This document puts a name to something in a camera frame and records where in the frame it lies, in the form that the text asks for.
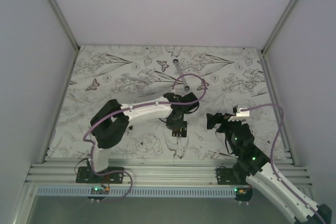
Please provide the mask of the black fuse box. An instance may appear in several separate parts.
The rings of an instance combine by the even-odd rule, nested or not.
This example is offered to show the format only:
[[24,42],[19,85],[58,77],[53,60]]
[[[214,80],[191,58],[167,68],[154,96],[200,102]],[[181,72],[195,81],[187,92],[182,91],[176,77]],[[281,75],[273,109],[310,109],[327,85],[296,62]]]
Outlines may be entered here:
[[187,137],[187,122],[184,121],[181,128],[173,130],[172,131],[172,136],[173,137],[180,137],[180,138]]

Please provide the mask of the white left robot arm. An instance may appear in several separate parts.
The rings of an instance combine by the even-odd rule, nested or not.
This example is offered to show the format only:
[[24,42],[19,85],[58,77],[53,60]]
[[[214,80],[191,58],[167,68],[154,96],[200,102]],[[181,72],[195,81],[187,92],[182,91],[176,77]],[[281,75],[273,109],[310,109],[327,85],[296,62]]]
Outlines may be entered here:
[[148,102],[122,104],[109,100],[90,121],[91,128],[85,137],[93,135],[91,142],[90,169],[88,176],[95,183],[107,177],[109,151],[120,143],[127,129],[135,124],[154,119],[165,119],[166,127],[173,133],[182,131],[186,125],[184,115],[199,107],[199,99],[190,92],[178,95],[173,92]]

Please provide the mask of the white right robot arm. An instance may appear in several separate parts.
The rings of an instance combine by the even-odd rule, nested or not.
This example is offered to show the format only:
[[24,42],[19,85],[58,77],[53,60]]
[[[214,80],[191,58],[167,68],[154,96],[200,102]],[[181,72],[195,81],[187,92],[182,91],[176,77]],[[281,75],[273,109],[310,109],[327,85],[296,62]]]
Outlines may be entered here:
[[247,123],[237,121],[232,114],[210,114],[207,129],[216,125],[217,133],[225,135],[232,154],[237,157],[233,179],[238,184],[249,184],[260,191],[290,223],[331,223],[332,210],[318,204],[294,186],[254,143]]

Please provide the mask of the clear plastic fuse cover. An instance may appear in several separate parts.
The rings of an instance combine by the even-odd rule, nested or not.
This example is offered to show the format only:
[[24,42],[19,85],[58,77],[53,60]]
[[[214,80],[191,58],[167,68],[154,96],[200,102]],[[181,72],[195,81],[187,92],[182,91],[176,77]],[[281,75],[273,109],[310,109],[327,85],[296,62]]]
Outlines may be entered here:
[[141,86],[138,86],[138,92],[139,92],[139,96],[140,97],[145,97],[145,96],[148,96],[149,95],[149,87],[148,85],[141,85]]

